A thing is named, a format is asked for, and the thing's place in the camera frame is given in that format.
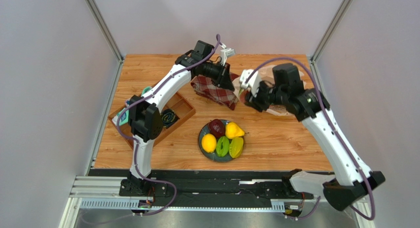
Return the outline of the yellow fake pear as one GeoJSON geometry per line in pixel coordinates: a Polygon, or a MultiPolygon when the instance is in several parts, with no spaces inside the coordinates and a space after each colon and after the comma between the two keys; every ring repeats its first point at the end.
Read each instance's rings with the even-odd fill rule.
{"type": "Polygon", "coordinates": [[[228,122],[225,126],[225,136],[228,139],[233,139],[235,137],[242,137],[245,135],[245,131],[240,128],[236,123],[234,122],[228,122]]]}

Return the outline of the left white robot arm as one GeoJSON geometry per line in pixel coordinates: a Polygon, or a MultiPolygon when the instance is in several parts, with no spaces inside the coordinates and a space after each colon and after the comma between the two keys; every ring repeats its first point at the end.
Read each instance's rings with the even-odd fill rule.
{"type": "Polygon", "coordinates": [[[121,182],[121,189],[145,195],[152,184],[151,155],[155,139],[161,134],[164,123],[161,111],[178,90],[194,77],[201,75],[210,78],[212,83],[226,90],[234,90],[227,59],[235,55],[233,48],[221,45],[219,61],[211,61],[216,47],[197,41],[193,50],[179,56],[168,74],[143,96],[132,96],[128,106],[133,137],[133,162],[127,179],[121,182]]]}

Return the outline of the yellow fake banana piece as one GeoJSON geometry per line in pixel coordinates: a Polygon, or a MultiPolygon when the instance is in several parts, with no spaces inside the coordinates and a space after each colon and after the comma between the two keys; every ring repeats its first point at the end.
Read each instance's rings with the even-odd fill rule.
{"type": "Polygon", "coordinates": [[[229,145],[229,155],[232,158],[237,158],[241,155],[244,147],[244,139],[242,137],[235,137],[231,140],[229,145]]]}

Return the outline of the red fake watermelon slice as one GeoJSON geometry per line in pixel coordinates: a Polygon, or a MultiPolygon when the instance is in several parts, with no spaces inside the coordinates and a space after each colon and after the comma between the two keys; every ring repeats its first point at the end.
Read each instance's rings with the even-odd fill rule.
{"type": "Polygon", "coordinates": [[[249,93],[249,91],[248,90],[244,90],[244,89],[240,89],[239,90],[239,101],[242,103],[242,104],[246,104],[246,95],[249,93]]]}

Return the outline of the yellow fake fruit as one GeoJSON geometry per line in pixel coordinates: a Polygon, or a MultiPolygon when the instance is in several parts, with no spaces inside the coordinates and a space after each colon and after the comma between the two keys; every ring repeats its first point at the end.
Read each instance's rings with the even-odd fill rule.
{"type": "Polygon", "coordinates": [[[217,139],[214,135],[208,133],[202,137],[201,147],[207,153],[213,153],[217,147],[217,139]]]}

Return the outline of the translucent plastic bag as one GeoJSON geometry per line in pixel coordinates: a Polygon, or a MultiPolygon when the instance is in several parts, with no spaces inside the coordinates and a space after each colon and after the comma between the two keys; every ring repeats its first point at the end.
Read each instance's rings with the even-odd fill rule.
{"type": "MultiPolygon", "coordinates": [[[[269,65],[258,70],[262,81],[278,86],[282,96],[282,105],[271,105],[265,112],[275,116],[288,116],[299,112],[296,98],[305,92],[305,83],[301,72],[292,63],[269,65]]],[[[239,78],[235,79],[235,95],[239,97],[239,78]]]]}

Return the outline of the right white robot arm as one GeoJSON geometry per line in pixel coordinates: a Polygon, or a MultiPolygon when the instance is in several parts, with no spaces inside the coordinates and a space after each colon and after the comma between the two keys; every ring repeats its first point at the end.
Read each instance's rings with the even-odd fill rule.
{"type": "Polygon", "coordinates": [[[312,134],[327,156],[334,173],[313,174],[295,169],[282,177],[287,195],[310,193],[323,196],[343,211],[385,181],[358,156],[334,119],[330,105],[315,88],[306,89],[297,66],[286,63],[272,69],[274,85],[269,86],[257,71],[244,70],[240,89],[246,90],[245,104],[259,112],[281,105],[312,134]]]}

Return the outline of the green fake fruit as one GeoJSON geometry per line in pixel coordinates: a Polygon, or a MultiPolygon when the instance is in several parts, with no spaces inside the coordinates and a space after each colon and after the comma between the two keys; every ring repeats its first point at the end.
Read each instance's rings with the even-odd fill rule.
{"type": "Polygon", "coordinates": [[[224,157],[227,155],[228,151],[229,151],[229,147],[230,147],[230,141],[226,136],[222,136],[217,140],[217,145],[216,145],[216,154],[219,157],[224,157]]]}

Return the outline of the dark red fake fruit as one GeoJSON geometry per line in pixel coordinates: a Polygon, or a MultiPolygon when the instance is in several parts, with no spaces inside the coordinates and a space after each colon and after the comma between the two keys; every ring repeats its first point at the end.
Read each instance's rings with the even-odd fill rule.
{"type": "Polygon", "coordinates": [[[208,123],[210,134],[216,138],[225,136],[225,125],[220,119],[214,119],[208,123]]]}

